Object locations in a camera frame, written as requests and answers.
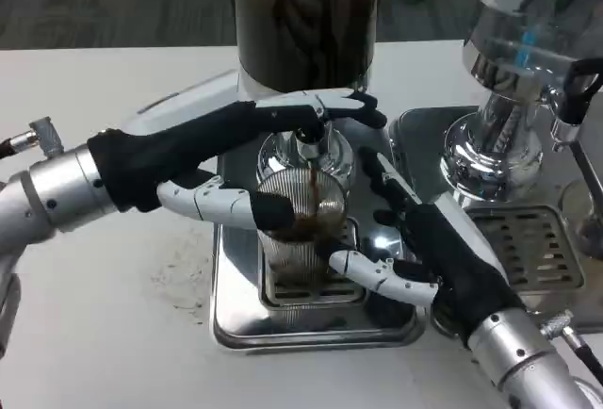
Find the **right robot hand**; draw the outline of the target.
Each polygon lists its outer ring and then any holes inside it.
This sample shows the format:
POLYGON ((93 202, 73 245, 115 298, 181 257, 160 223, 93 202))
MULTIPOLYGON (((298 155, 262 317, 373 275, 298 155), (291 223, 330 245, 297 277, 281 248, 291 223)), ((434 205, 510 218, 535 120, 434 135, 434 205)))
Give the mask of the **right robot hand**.
POLYGON ((489 243, 449 193, 424 202, 384 155, 368 147, 358 155, 371 190, 387 203, 374 220, 396 229, 416 259, 361 252, 328 237, 316 250, 331 269, 386 299, 435 309, 463 342, 494 314, 524 309, 489 243))

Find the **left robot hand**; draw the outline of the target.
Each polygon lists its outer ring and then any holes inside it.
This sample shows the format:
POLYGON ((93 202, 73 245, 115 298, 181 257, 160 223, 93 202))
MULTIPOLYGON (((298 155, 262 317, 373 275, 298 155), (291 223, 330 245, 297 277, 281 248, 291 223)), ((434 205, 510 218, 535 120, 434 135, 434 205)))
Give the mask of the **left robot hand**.
POLYGON ((200 171, 202 162, 264 133, 315 133, 328 121, 353 119, 379 129, 386 118, 370 94, 342 88, 300 90, 258 101, 235 101, 150 135, 107 129, 87 142, 118 211, 160 206, 181 216, 248 230, 290 228, 292 202, 272 193, 231 188, 200 171))

